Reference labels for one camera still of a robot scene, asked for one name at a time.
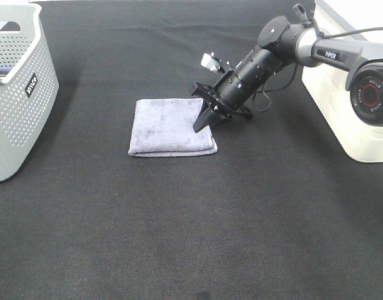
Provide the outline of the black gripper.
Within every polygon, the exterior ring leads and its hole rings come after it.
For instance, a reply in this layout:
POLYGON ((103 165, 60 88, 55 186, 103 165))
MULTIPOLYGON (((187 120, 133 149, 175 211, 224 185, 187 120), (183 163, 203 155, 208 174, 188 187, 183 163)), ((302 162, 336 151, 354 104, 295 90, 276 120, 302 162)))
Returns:
POLYGON ((191 95, 203 99, 200 113, 192 128, 195 133, 206 126, 217 127, 232 121, 236 114, 250 120, 252 111, 244 103, 251 97, 253 90, 236 75, 235 71, 227 71, 223 77, 210 86, 195 82, 191 87, 191 95))

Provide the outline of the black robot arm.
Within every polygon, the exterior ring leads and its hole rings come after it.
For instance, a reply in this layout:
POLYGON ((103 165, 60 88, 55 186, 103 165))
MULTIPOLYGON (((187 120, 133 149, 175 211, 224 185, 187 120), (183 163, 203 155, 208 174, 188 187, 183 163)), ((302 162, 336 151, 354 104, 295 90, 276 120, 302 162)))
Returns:
POLYGON ((203 55, 201 65, 222 77, 213 86, 195 83, 192 93, 203 104, 193 130, 198 133, 234 114, 251 119, 252 111, 244 103, 262 93, 265 82, 290 64, 310 68, 327 64, 346 71, 345 89, 357 117, 368 125, 383 126, 383 43, 328 36, 315 19, 304 17, 292 24, 278 16, 264 26, 257 45, 236 67, 224 69, 214 54, 203 55))

